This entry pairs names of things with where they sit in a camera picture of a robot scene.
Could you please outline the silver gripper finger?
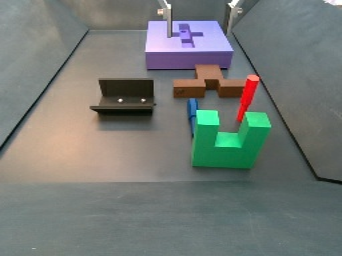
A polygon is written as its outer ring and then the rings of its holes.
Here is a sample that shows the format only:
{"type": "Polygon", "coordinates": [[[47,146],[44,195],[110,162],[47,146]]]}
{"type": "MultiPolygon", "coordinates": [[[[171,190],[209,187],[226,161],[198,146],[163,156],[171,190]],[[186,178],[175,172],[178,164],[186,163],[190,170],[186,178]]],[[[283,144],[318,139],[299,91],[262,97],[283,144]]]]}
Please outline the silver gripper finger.
{"type": "Polygon", "coordinates": [[[173,6],[167,0],[158,0],[161,8],[158,9],[158,15],[163,17],[167,22],[167,36],[173,36],[173,6]]]}
{"type": "Polygon", "coordinates": [[[243,4],[243,0],[231,0],[227,3],[227,7],[229,7],[227,34],[230,34],[231,32],[234,19],[243,12],[242,4],[243,4]]]}

